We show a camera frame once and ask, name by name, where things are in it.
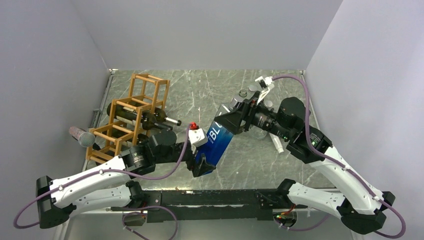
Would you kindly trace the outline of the blue square glass bottle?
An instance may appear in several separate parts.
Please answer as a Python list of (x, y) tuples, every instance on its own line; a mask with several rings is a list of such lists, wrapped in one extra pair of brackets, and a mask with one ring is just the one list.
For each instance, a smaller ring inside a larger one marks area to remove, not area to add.
[[(238, 103), (242, 103), (243, 98), (233, 97), (229, 102), (234, 107)], [(207, 143), (197, 148), (199, 153), (205, 153), (206, 161), (217, 167), (219, 160), (227, 149), (234, 134), (229, 132), (222, 126), (219, 126), (215, 120), (212, 121), (209, 129), (206, 131)]]

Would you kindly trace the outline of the clear glass bottle top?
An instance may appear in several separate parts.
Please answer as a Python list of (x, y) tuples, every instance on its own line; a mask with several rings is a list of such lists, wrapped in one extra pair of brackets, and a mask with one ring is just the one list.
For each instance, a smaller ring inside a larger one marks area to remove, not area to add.
[(239, 95), (241, 98), (246, 98), (246, 97), (247, 97), (247, 95), (248, 95), (248, 92), (247, 92), (245, 89), (241, 89), (241, 90), (238, 92), (238, 95)]

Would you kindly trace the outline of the dark green wine bottle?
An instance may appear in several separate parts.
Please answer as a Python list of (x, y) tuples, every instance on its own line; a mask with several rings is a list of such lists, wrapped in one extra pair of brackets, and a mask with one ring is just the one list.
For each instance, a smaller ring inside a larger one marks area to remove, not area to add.
[(173, 130), (173, 127), (163, 122), (156, 120), (155, 116), (150, 113), (148, 110), (145, 110), (141, 113), (141, 117), (137, 120), (138, 114), (135, 111), (129, 111), (124, 109), (122, 105), (117, 104), (114, 112), (114, 119), (122, 121), (126, 124), (136, 126), (136, 123), (141, 123), (141, 127), (144, 130), (151, 130), (153, 128), (159, 130)]

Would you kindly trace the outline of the green wine bottle gold neck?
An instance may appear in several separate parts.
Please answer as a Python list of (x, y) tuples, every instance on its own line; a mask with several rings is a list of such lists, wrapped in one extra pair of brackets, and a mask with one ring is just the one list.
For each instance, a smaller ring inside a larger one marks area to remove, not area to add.
[(158, 107), (154, 109), (153, 115), (160, 123), (169, 123), (175, 126), (181, 126), (182, 124), (181, 120), (169, 117), (163, 109)]

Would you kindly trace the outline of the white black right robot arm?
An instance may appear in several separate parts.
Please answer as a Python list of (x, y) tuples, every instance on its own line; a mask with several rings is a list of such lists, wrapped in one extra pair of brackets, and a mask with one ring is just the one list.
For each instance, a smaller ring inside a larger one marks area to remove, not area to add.
[(258, 127), (287, 142), (289, 153), (323, 174), (338, 193), (307, 187), (285, 179), (273, 196), (279, 206), (308, 206), (328, 213), (350, 230), (366, 235), (378, 233), (386, 221), (384, 211), (392, 206), (395, 196), (372, 187), (341, 157), (330, 139), (311, 127), (309, 113), (296, 97), (281, 101), (277, 111), (267, 108), (255, 93), (250, 99), (236, 101), (215, 122), (232, 134)]

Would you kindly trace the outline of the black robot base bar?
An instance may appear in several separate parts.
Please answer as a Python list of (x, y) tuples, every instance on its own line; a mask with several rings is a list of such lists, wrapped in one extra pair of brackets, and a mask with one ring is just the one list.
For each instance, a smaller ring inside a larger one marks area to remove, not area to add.
[(277, 194), (276, 189), (145, 190), (141, 207), (148, 207), (147, 222), (256, 219), (271, 221), (275, 214), (305, 208)]

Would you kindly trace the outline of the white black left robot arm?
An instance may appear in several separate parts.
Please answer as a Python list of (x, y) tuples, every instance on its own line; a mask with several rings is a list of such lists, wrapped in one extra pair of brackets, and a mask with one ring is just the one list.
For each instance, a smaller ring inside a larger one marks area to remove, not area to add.
[(49, 229), (70, 217), (107, 207), (139, 209), (145, 196), (136, 178), (151, 179), (158, 164), (186, 163), (194, 177), (211, 173), (219, 161), (212, 138), (202, 129), (188, 130), (177, 142), (171, 130), (161, 130), (105, 163), (72, 176), (36, 181), (38, 225)]

